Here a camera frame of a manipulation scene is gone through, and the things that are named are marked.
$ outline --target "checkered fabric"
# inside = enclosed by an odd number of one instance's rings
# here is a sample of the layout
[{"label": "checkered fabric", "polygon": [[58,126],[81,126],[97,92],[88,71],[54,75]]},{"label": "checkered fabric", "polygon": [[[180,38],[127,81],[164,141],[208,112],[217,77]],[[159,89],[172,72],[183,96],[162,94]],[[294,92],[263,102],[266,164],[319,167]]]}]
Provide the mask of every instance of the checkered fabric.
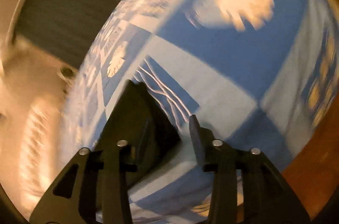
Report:
[{"label": "checkered fabric", "polygon": [[[64,111],[61,167],[95,146],[127,79],[146,83],[181,135],[179,153],[129,191],[139,223],[207,215],[208,204],[194,207],[211,194],[213,175],[196,165],[190,115],[283,170],[336,93],[338,27],[326,0],[231,2],[122,0],[79,70]],[[256,14],[263,7],[271,12]]]}]

